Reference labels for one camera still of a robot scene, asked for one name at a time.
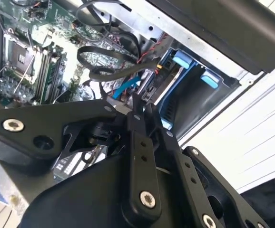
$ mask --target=green circuit board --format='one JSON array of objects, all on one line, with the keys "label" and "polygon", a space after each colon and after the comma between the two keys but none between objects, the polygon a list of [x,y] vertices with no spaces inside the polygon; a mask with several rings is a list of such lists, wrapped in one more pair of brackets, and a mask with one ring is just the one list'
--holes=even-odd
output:
[{"label": "green circuit board", "polygon": [[[82,89],[79,87],[79,80],[73,80],[73,77],[79,74],[80,78],[88,78],[88,70],[82,68],[76,61],[77,49],[81,46],[96,46],[108,50],[115,50],[120,53],[131,55],[123,46],[114,39],[114,37],[109,36],[105,40],[97,43],[86,42],[85,39],[81,38],[88,37],[90,39],[100,39],[102,34],[93,29],[92,27],[81,25],[76,30],[73,28],[73,23],[77,22],[76,17],[62,8],[60,5],[52,0],[47,1],[47,6],[45,7],[18,7],[13,5],[10,0],[0,0],[0,16],[3,19],[3,26],[7,30],[11,30],[17,37],[20,37],[25,43],[28,43],[28,34],[32,38],[33,44],[38,46],[40,49],[50,47],[49,49],[58,56],[58,68],[54,68],[54,72],[51,72],[51,65],[55,66],[55,63],[47,63],[47,66],[42,66],[43,57],[39,57],[39,60],[35,59],[33,67],[28,71],[22,84],[27,91],[22,92],[20,89],[17,92],[16,97],[22,102],[29,102],[29,99],[35,94],[38,94],[38,99],[35,104],[41,104],[43,102],[52,102],[53,99],[48,98],[48,94],[53,95],[55,92],[52,90],[52,86],[55,87],[63,84],[63,87],[78,88],[79,94],[82,93]],[[31,59],[31,55],[26,52],[23,54],[22,48],[18,45],[14,45],[10,41],[6,41],[6,61],[16,62],[15,67],[8,68],[5,78],[0,81],[0,92],[7,95],[7,97],[14,96],[13,90],[16,87],[16,83],[22,77],[24,69],[20,70],[20,63],[18,64],[18,57],[14,55],[19,55],[19,59],[28,61]],[[128,67],[131,64],[105,55],[100,55],[97,53],[88,53],[85,58],[93,66],[105,66],[110,68],[121,68]],[[44,78],[35,77],[35,66],[40,69],[47,70],[43,75]],[[121,85],[121,80],[113,83],[107,83],[109,86],[108,90],[113,90]]]}]

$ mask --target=silver screw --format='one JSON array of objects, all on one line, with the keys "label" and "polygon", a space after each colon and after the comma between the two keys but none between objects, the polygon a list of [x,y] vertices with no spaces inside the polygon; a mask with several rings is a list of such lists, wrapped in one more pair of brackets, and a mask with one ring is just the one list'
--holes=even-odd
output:
[{"label": "silver screw", "polygon": [[143,191],[141,192],[140,196],[139,196],[142,204],[145,206],[145,207],[148,207],[148,208],[154,208],[155,205],[156,205],[156,199],[154,198],[154,196],[148,192],[148,191]]},{"label": "silver screw", "polygon": [[166,133],[168,134],[168,136],[174,137],[174,135],[170,131],[166,131]]},{"label": "silver screw", "polygon": [[199,155],[199,152],[196,149],[192,149],[191,151],[194,155]]},{"label": "silver screw", "polygon": [[105,106],[105,109],[108,111],[108,112],[112,112],[112,109],[108,106]]},{"label": "silver screw", "polygon": [[16,119],[8,119],[3,122],[2,126],[9,132],[21,132],[24,128],[23,122]]},{"label": "silver screw", "polygon": [[134,118],[136,118],[137,120],[141,120],[141,117],[139,117],[138,115],[134,115]]},{"label": "silver screw", "polygon": [[254,81],[253,81],[253,79],[248,79],[247,83],[248,83],[249,85],[252,85],[252,84],[254,83]]},{"label": "silver screw", "polygon": [[204,222],[204,224],[206,225],[206,227],[208,227],[208,228],[216,228],[215,222],[214,222],[213,219],[212,219],[209,215],[207,215],[207,214],[205,214],[205,215],[203,216],[203,222]]}]

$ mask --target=wire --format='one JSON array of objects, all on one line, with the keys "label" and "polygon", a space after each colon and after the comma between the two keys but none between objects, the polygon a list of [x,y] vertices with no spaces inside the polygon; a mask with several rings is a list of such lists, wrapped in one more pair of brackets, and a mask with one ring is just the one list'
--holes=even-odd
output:
[{"label": "wire", "polygon": [[38,6],[40,5],[40,2],[34,2],[33,4],[27,4],[27,5],[21,5],[19,3],[16,3],[14,0],[10,0],[10,2],[15,5],[15,6],[18,6],[18,7],[24,7],[24,8],[28,8],[28,7],[33,7],[33,6]]},{"label": "wire", "polygon": [[86,24],[86,23],[82,22],[82,21],[79,19],[79,12],[80,12],[82,9],[84,9],[84,8],[86,8],[86,7],[88,7],[88,6],[91,6],[91,5],[93,5],[94,3],[97,3],[97,2],[106,2],[106,3],[121,4],[121,2],[118,1],[118,0],[91,0],[91,1],[88,1],[88,2],[86,2],[86,3],[84,3],[84,4],[82,4],[81,6],[79,6],[78,9],[76,10],[76,18],[77,18],[77,20],[78,20],[80,23],[82,23],[82,24],[84,24],[84,25],[91,26],[91,27],[96,27],[96,26],[97,26],[97,27],[105,27],[105,26],[109,26],[109,25],[111,24],[112,18],[109,18],[109,22],[108,22],[108,23],[101,23],[101,24]]},{"label": "wire", "polygon": [[165,34],[165,35],[163,36],[163,38],[162,38],[159,42],[157,42],[157,43],[156,43],[152,48],[150,48],[147,52],[145,52],[144,54],[142,54],[142,56],[138,59],[137,63],[140,63],[140,62],[143,60],[143,57],[145,57],[146,55],[148,55],[150,51],[153,51],[154,49],[156,49],[156,47],[157,47],[158,45],[160,45],[160,44],[163,42],[163,40],[166,39],[167,36],[168,36],[168,34]]},{"label": "wire", "polygon": [[151,62],[142,63],[142,64],[132,66],[130,68],[123,69],[122,71],[111,75],[98,75],[90,72],[89,77],[92,81],[95,81],[95,82],[109,82],[109,81],[118,80],[128,75],[135,74],[144,69],[155,69],[156,66],[157,66],[157,60],[154,60]]},{"label": "wire", "polygon": [[118,88],[113,94],[112,98],[117,99],[124,91],[126,91],[129,87],[131,87],[134,83],[140,81],[140,77],[134,77],[133,79],[128,80],[124,83],[120,88]]},{"label": "wire", "polygon": [[86,81],[85,84],[84,84],[83,86],[88,86],[88,87],[91,89],[92,95],[93,95],[93,100],[95,100],[95,98],[96,98],[95,92],[94,92],[94,90],[92,89],[92,87],[90,86],[90,82],[91,82],[91,80]]},{"label": "wire", "polygon": [[5,228],[6,224],[8,223],[8,221],[9,221],[9,219],[10,219],[10,216],[11,216],[12,212],[13,212],[13,211],[11,210],[10,213],[9,213],[9,216],[8,216],[8,218],[6,219],[6,221],[5,221],[5,223],[4,223],[4,225],[3,225],[2,228]]}]

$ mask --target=motherboard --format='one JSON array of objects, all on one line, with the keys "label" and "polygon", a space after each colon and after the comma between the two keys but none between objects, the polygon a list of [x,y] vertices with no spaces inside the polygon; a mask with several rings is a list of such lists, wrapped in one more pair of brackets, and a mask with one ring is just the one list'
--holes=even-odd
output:
[{"label": "motherboard", "polygon": [[[83,86],[89,70],[76,60],[77,49],[95,46],[130,55],[113,35],[103,35],[81,24],[51,0],[0,0],[0,103],[53,104],[63,93],[67,101],[95,99],[94,90]],[[120,59],[87,53],[93,66],[126,68]],[[105,83],[106,92],[120,87],[123,79]]]}]

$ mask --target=black metal bracket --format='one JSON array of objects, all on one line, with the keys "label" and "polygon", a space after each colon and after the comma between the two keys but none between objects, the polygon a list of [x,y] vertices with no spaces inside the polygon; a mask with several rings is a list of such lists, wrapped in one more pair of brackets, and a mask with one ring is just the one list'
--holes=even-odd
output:
[{"label": "black metal bracket", "polygon": [[[116,110],[102,100],[0,110],[0,162],[29,174],[46,172],[63,150],[65,127],[77,122],[87,125],[113,120],[116,116]],[[20,121],[23,129],[18,132],[4,129],[3,123],[9,119]]]},{"label": "black metal bracket", "polygon": [[127,116],[102,100],[0,110],[0,162],[25,175],[41,178],[59,157],[108,147],[106,159],[36,197],[22,227],[73,219],[100,228],[268,228],[201,152],[179,148],[153,104],[144,112],[133,104]]},{"label": "black metal bracket", "polygon": [[143,115],[128,113],[127,130],[122,212],[129,224],[149,226],[159,219],[162,207],[152,141],[146,137]]}]

